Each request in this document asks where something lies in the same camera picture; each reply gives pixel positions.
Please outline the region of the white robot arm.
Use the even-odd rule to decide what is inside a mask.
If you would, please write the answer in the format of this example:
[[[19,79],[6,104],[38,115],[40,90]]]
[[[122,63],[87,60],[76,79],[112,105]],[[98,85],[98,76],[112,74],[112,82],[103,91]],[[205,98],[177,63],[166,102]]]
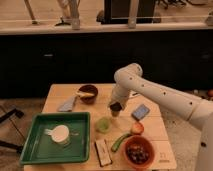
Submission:
[[[213,101],[148,81],[142,73],[137,63],[115,72],[108,104],[111,114],[117,117],[125,109],[131,91],[173,111],[201,131],[195,171],[213,171]]]

